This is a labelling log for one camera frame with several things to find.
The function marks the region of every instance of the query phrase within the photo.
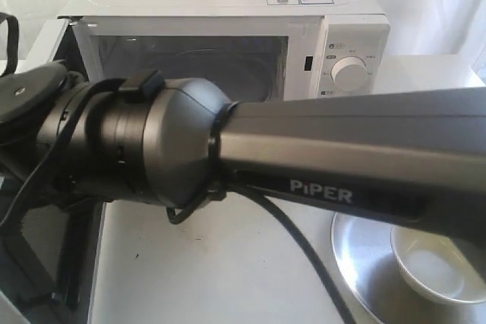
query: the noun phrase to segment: microwave control panel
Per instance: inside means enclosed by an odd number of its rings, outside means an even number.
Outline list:
[[[367,95],[390,25],[383,15],[323,18],[312,64],[310,98]]]

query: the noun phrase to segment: microwave window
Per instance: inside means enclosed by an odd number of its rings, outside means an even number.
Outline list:
[[[281,36],[101,36],[105,77],[159,70],[166,79],[202,77],[231,100],[282,99],[288,38]]]

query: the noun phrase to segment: microwave control knob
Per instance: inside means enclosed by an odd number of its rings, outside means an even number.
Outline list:
[[[339,90],[352,92],[366,84],[368,70],[360,58],[345,57],[334,64],[331,77]]]

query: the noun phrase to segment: white microwave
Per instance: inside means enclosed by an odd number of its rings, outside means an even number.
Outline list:
[[[71,0],[26,67],[67,58],[92,81],[158,69],[242,101],[362,95],[389,30],[375,0]]]

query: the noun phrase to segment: white bowl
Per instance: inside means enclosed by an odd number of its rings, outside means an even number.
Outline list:
[[[403,278],[420,295],[439,304],[486,301],[486,284],[449,238],[393,227],[391,244]]]

